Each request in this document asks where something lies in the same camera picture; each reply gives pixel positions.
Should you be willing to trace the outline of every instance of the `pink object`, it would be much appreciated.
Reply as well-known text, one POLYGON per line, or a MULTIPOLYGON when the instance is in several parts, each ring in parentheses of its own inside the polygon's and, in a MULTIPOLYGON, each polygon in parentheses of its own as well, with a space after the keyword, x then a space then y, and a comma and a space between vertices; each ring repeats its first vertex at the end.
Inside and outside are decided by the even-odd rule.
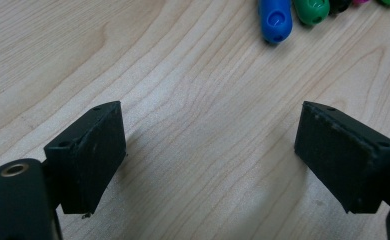
POLYGON ((362 3, 366 3, 368 2, 369 0, 353 0, 353 3, 354 4, 362 4, 362 3))

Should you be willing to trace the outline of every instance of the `blue marker cap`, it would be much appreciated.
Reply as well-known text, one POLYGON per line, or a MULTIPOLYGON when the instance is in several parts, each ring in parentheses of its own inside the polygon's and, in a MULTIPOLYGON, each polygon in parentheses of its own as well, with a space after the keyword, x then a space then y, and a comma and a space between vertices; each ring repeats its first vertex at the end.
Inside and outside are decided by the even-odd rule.
POLYGON ((263 37, 270 43, 280 43, 292 31, 290 0, 259 0, 258 14, 263 37))

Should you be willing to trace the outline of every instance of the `brass hole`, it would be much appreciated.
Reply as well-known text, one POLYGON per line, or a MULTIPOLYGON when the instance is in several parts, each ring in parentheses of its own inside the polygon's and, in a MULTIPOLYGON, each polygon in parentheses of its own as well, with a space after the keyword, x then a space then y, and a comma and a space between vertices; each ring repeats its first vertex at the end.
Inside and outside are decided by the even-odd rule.
POLYGON ((23 172, 27 171, 29 165, 27 163, 17 163, 11 166, 8 166, 1 172, 2 177, 14 177, 23 172))

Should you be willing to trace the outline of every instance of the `light wooden surface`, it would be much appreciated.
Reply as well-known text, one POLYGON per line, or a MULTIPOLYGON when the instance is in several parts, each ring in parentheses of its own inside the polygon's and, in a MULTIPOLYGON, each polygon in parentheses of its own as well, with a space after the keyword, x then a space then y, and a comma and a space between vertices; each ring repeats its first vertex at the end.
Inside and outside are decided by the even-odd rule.
POLYGON ((256 0, 0 1, 0 165, 120 100, 129 156, 65 239, 385 239, 293 151, 304 100, 390 137, 390 8, 266 44, 256 0))

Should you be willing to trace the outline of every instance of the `wood grain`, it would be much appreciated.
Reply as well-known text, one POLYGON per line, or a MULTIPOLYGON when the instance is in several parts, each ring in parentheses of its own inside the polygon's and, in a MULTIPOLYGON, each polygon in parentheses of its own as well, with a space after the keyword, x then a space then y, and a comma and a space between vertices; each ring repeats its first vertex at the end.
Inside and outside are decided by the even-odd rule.
POLYGON ((390 137, 390 8, 271 46, 256 0, 0 1, 0 165, 114 100, 129 156, 65 239, 385 239, 388 207, 345 214, 293 144, 304 100, 390 137))

